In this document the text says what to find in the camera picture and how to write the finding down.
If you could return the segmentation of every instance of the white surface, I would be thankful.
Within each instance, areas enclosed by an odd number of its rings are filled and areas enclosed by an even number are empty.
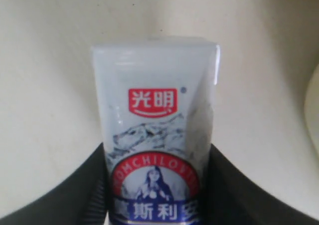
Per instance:
[[[309,134],[319,153],[319,66],[316,68],[307,89],[305,117]]]
[[[215,145],[319,219],[319,160],[303,116],[318,8],[319,0],[0,0],[0,216],[59,184],[101,141],[89,47],[155,33],[222,45]]]

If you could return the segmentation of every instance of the yogurt bottle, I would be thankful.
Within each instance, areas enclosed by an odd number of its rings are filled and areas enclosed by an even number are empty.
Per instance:
[[[113,225],[203,225],[220,48],[173,37],[93,47]]]

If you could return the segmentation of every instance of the beige background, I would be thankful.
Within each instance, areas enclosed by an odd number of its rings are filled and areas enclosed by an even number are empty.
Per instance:
[[[319,160],[303,115],[318,14],[319,0],[0,0],[0,217],[62,182],[100,143],[90,46],[155,34],[221,44],[213,142],[319,219]]]

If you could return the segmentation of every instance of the red logo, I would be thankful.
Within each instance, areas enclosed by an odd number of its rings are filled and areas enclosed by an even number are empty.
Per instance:
[[[199,178],[192,165],[179,157],[161,152],[135,154],[117,164],[111,175],[114,194],[121,196],[122,184],[126,177],[141,168],[151,166],[158,166],[173,171],[176,176],[180,176],[187,184],[190,197],[198,194],[200,189]],[[134,181],[140,183],[144,179],[144,176],[136,177]]]
[[[177,89],[130,89],[129,110],[146,118],[177,112]]]

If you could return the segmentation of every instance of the woman illustration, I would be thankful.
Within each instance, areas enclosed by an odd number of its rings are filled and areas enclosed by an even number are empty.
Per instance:
[[[147,172],[146,181],[139,187],[136,200],[143,203],[167,203],[174,200],[158,166]]]

